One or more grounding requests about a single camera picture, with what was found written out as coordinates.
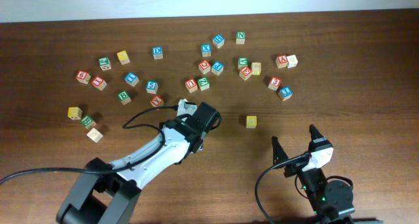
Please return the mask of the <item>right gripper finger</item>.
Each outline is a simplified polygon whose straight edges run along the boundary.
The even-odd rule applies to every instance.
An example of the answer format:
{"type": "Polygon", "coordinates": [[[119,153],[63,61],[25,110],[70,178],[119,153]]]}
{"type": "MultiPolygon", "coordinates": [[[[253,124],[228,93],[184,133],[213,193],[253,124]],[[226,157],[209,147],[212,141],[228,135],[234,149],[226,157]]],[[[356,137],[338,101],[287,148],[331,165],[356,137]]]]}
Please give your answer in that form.
{"type": "Polygon", "coordinates": [[[318,131],[318,129],[313,124],[309,126],[309,133],[312,141],[325,140],[325,137],[318,131]]]}
{"type": "Polygon", "coordinates": [[[272,152],[273,152],[273,166],[278,168],[283,168],[286,166],[286,162],[289,160],[289,157],[287,156],[286,152],[283,150],[283,147],[280,145],[278,137],[272,136],[271,138],[272,142],[272,152]]]}

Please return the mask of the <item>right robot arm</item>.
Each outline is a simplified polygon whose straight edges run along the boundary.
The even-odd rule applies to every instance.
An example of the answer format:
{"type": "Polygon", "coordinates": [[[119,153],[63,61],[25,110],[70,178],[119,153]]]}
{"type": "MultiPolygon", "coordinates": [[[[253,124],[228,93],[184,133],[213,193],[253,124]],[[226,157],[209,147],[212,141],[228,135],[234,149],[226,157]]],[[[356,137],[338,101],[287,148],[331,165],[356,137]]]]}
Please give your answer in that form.
{"type": "Polygon", "coordinates": [[[324,175],[322,167],[331,161],[333,145],[313,124],[309,133],[308,150],[293,158],[287,156],[273,136],[273,165],[275,169],[283,168],[285,177],[301,182],[318,223],[353,223],[353,182],[346,177],[324,175]]]}

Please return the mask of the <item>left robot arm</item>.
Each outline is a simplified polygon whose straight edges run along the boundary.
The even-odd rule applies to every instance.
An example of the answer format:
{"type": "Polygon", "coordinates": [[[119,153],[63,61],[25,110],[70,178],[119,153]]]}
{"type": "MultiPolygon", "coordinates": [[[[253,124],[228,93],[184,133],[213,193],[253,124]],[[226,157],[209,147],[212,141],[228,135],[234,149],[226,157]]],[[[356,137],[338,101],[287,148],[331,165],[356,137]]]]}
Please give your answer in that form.
{"type": "Polygon", "coordinates": [[[179,164],[203,147],[205,136],[222,120],[220,112],[202,102],[180,100],[174,119],[156,126],[157,136],[137,151],[105,163],[86,164],[56,214],[56,222],[129,223],[142,189],[159,173],[179,164]]]}

